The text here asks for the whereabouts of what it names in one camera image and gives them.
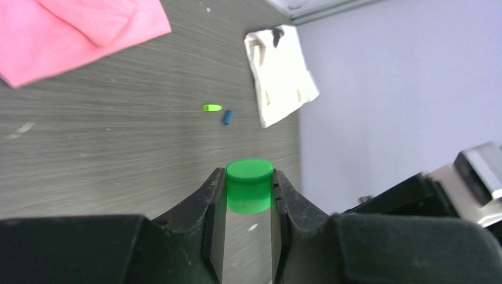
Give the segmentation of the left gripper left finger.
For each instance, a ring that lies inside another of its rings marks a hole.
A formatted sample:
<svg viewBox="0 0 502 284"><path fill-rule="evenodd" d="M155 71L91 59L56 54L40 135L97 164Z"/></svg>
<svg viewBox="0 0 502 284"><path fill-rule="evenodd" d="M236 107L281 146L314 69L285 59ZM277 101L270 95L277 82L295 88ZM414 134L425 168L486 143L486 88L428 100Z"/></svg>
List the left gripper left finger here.
<svg viewBox="0 0 502 284"><path fill-rule="evenodd" d="M154 219L168 235L163 264L170 283L223 281L226 213L225 173L219 167L199 189Z"/></svg>

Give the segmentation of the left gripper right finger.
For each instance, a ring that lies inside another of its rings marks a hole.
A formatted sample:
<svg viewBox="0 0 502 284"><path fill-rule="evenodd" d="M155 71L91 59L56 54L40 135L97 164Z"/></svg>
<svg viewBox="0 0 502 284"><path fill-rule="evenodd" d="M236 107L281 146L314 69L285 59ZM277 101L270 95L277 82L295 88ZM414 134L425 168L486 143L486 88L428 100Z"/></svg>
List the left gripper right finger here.
<svg viewBox="0 0 502 284"><path fill-rule="evenodd" d="M326 235L329 216L300 194L281 170L271 193L273 283L327 283Z"/></svg>

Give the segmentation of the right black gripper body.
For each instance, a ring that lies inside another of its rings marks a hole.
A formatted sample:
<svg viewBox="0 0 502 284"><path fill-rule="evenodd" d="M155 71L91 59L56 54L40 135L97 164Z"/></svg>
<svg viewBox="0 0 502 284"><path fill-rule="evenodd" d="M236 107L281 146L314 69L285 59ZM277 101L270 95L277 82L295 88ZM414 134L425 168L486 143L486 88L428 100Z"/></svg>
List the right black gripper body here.
<svg viewBox="0 0 502 284"><path fill-rule="evenodd" d="M421 217L459 217L442 185L422 173L400 182L362 204L348 209L346 212Z"/></svg>

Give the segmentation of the green highlighter cap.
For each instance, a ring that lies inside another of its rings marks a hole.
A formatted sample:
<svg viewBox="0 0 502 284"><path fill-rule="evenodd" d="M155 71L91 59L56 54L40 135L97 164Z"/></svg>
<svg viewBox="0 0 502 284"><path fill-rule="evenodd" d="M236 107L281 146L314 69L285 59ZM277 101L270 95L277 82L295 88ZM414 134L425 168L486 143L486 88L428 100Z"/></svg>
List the green highlighter cap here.
<svg viewBox="0 0 502 284"><path fill-rule="evenodd" d="M228 209L237 214L257 214L271 206L273 164L265 159L246 158L225 168Z"/></svg>

